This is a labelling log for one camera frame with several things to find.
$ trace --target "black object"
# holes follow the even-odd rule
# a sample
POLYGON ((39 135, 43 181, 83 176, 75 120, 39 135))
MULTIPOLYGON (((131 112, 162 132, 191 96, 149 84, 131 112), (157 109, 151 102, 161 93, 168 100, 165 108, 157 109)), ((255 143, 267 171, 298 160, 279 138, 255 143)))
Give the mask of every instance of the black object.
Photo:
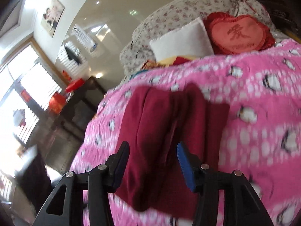
POLYGON ((301 37, 301 23, 284 0, 257 0, 267 9, 277 29, 288 30, 301 37))
POLYGON ((80 142, 84 141, 88 123, 97 112, 97 107, 106 90, 95 77, 90 77, 84 85, 73 92, 72 97, 56 117, 52 129, 61 127, 80 142))
POLYGON ((1 226, 15 226, 11 218, 9 217, 9 215, 7 215, 1 203, 0 203, 0 223, 1 226))
POLYGON ((273 226, 263 203, 240 170, 231 174, 216 172, 202 164, 183 143, 177 146, 177 156, 187 186, 200 195, 192 226, 216 225, 220 189, 225 191, 224 226, 273 226))
MULTIPOLYGON (((107 193, 115 193, 120 186, 129 151, 129 144, 123 142, 117 154, 92 171, 78 175, 67 172, 33 226, 83 226, 83 190, 88 190, 89 195, 90 226, 114 226, 107 193)), ((261 200, 240 170, 231 174, 216 172, 202 164, 183 143, 177 146, 177 156, 187 186, 200 195, 192 226, 216 225, 220 189, 225 191, 224 226, 273 226, 261 200)), ((299 226, 300 221, 301 210, 290 226, 299 226)))
POLYGON ((65 50, 67 52, 69 60, 74 60, 78 65, 82 64, 80 59, 68 47, 65 46, 65 50))
POLYGON ((40 210, 33 226, 82 226, 82 191, 88 190, 90 226, 113 226, 107 193, 120 186, 129 158, 123 142, 117 154, 90 172, 67 172, 40 210))
POLYGON ((15 181, 38 213, 53 189, 51 180, 37 146, 29 148, 22 159, 24 165, 16 173, 15 181))

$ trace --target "window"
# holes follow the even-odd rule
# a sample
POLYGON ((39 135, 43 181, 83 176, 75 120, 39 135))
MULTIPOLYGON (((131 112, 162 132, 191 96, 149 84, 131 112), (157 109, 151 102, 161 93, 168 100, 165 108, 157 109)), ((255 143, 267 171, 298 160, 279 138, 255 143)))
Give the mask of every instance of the window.
POLYGON ((21 85, 44 110, 48 108, 52 95, 62 91, 40 63, 28 71, 22 78, 21 85))
POLYGON ((52 95, 62 88, 43 67, 43 59, 31 45, 0 69, 0 82, 0 169, 14 176, 14 171, 22 166, 16 150, 28 143, 52 95), (14 120, 17 110, 25 111, 23 125, 14 120))
POLYGON ((0 171, 0 198, 9 201, 12 182, 0 171))

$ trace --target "black clamp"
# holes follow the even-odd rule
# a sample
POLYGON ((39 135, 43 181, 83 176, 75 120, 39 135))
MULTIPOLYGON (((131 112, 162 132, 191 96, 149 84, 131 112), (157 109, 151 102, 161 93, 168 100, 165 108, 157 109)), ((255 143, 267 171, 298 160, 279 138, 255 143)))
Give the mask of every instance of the black clamp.
POLYGON ((200 200, 192 226, 216 226, 219 190, 225 191, 224 226, 273 226, 260 198, 240 170, 231 174, 202 164, 186 145, 177 145, 177 156, 187 187, 200 200))
POLYGON ((33 226, 82 226, 83 190, 88 190, 90 226, 113 226, 108 193, 119 188, 129 158, 129 144, 123 142, 117 154, 90 172, 67 172, 54 188, 33 226))

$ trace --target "white pillow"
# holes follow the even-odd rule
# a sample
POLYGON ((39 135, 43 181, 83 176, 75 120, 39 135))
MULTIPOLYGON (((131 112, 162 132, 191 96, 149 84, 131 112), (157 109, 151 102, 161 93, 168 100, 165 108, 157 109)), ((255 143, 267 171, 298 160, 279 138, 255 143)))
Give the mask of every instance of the white pillow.
POLYGON ((150 47, 157 62, 173 56, 190 55, 201 58, 214 54, 201 18, 151 40, 150 47))

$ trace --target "ceiling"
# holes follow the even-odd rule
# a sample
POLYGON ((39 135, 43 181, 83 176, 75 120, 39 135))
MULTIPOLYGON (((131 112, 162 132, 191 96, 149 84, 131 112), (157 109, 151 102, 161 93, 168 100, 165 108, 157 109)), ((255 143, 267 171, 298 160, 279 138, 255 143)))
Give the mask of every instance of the ceiling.
POLYGON ((8 17, 7 21, 5 22, 3 28, 0 31, 0 37, 2 37, 6 32, 8 32, 12 28, 16 28, 20 25, 20 15, 22 14, 22 6, 23 6, 23 0, 21 0, 10 16, 8 17))
POLYGON ((89 59, 91 74, 103 73, 99 82, 109 89, 124 77, 119 62, 121 50, 131 41, 134 29, 153 11, 173 0, 87 0, 76 15, 75 23, 84 28, 98 43, 97 56, 89 59), (110 29, 105 35, 91 29, 106 24, 110 29))

